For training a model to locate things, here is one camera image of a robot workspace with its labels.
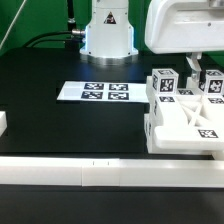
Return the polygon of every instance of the white cube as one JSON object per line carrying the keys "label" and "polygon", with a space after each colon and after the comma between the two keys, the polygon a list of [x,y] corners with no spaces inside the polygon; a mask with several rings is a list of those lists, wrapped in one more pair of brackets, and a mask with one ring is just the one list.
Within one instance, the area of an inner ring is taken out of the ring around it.
{"label": "white cube", "polygon": [[224,74],[219,70],[207,70],[201,75],[199,89],[205,95],[222,95],[224,90]]}
{"label": "white cube", "polygon": [[156,94],[175,94],[179,74],[173,69],[153,69],[152,86]]}

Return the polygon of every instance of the black cable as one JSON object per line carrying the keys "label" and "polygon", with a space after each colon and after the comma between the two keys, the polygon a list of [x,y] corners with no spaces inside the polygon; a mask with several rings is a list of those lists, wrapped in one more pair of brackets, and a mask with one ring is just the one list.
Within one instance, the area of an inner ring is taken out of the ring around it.
{"label": "black cable", "polygon": [[43,37],[50,37],[50,36],[59,36],[59,35],[65,35],[65,34],[70,34],[72,35],[72,31],[58,31],[58,32],[51,32],[51,33],[45,33],[45,34],[41,34],[38,35],[34,38],[32,38],[31,40],[29,40],[28,42],[26,42],[23,47],[28,47],[30,44],[32,44],[34,41],[39,40]]}
{"label": "black cable", "polygon": [[76,43],[82,43],[81,39],[44,39],[39,40],[35,43],[33,43],[30,47],[35,47],[37,44],[43,43],[43,42],[76,42]]}
{"label": "black cable", "polygon": [[76,29],[73,0],[67,0],[68,7],[68,30]]}

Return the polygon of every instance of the white plastic structure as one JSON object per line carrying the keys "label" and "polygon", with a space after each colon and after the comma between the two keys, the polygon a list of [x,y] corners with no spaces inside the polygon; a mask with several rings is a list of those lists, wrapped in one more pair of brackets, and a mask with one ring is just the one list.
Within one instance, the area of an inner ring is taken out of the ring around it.
{"label": "white plastic structure", "polygon": [[138,55],[134,29],[128,21],[128,0],[92,0],[81,58],[98,64],[122,64]]}
{"label": "white plastic structure", "polygon": [[222,161],[0,157],[0,184],[224,187]]}
{"label": "white plastic structure", "polygon": [[149,153],[223,154],[224,74],[207,70],[206,77],[199,87],[189,78],[186,89],[177,89],[175,71],[153,70],[147,80],[150,114],[145,115]]}
{"label": "white plastic structure", "polygon": [[224,50],[223,6],[221,0],[152,0],[145,43],[154,53]]}
{"label": "white plastic structure", "polygon": [[6,114],[5,112],[0,111],[0,136],[3,134],[7,128]]}

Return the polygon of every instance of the marker sticker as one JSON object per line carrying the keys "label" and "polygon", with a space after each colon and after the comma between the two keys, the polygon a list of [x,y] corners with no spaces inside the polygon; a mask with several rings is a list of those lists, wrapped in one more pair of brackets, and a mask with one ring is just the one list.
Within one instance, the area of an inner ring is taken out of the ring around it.
{"label": "marker sticker", "polygon": [[104,21],[105,24],[117,24],[115,19],[114,19],[114,16],[113,16],[113,13],[110,12],[109,15],[107,16],[106,20]]}

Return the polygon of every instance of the black tabletop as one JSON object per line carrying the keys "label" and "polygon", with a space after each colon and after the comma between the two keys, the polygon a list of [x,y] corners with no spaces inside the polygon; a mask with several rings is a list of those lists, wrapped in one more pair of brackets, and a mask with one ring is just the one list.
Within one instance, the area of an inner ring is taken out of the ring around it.
{"label": "black tabletop", "polygon": [[[206,55],[201,65],[222,70]],[[62,49],[7,52],[0,58],[0,110],[8,122],[0,155],[152,158],[144,137],[147,104],[56,99],[65,81],[145,83],[152,68],[168,67],[184,87],[191,72],[184,54],[142,53],[134,64],[106,67]],[[1,224],[223,224],[223,208],[222,189],[0,185]]]}
{"label": "black tabletop", "polygon": [[[209,57],[204,60],[217,67]],[[145,53],[133,64],[99,66],[63,49],[9,51],[0,59],[0,110],[7,112],[8,124],[0,154],[144,154],[148,104],[56,99],[65,81],[145,83],[152,68],[175,69],[180,87],[190,75],[184,54]]]}

